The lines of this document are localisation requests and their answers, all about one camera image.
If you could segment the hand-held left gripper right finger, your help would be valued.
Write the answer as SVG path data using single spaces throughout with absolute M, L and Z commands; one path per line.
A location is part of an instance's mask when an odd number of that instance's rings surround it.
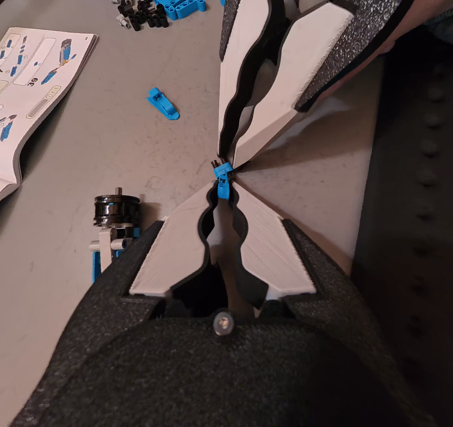
M 267 300 L 315 294 L 283 218 L 236 182 L 231 184 L 229 203 L 239 236 L 236 285 L 243 299 L 261 309 Z

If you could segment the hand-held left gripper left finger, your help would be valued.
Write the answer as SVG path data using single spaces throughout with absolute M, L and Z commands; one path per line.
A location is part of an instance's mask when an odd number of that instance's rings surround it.
M 129 294 L 172 297 L 188 309 L 228 306 L 222 272 L 212 265 L 207 243 L 217 204 L 218 182 L 212 181 L 163 219 Z

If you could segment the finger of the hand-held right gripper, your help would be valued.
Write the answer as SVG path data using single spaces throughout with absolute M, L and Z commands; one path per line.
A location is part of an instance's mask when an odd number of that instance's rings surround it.
M 253 62 L 269 16 L 269 0 L 240 0 L 220 64 L 218 156 L 228 158 L 242 110 L 251 99 L 259 65 Z
M 234 169 L 254 158 L 296 116 L 298 99 L 353 17 L 347 9 L 328 2 L 292 24 L 281 47 L 275 80 L 236 143 Z

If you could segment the black wheel blue beam assembly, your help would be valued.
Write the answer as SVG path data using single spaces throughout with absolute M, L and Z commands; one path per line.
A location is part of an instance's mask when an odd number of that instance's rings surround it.
M 98 240 L 89 244 L 92 253 L 92 282 L 140 235 L 140 199 L 114 194 L 95 197 L 94 226 L 100 227 Z

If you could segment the grey desk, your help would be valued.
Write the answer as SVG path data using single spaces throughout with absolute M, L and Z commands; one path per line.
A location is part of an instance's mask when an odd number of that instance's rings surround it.
M 223 8 L 167 29 L 126 30 L 109 0 L 4 0 L 12 26 L 95 33 L 72 90 L 27 141 L 23 185 L 1 202 L 1 426 L 41 378 L 91 285 L 94 197 L 115 187 L 142 199 L 143 228 L 212 180 L 218 137 Z M 240 183 L 290 218 L 350 273 L 383 59 L 334 94 L 331 116 L 294 125 Z M 179 118 L 148 101 L 158 88 Z

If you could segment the open instruction booklet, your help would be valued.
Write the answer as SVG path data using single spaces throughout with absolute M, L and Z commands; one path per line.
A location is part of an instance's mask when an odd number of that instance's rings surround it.
M 20 153 L 66 95 L 98 36 L 12 27 L 0 43 L 0 199 L 22 183 Z

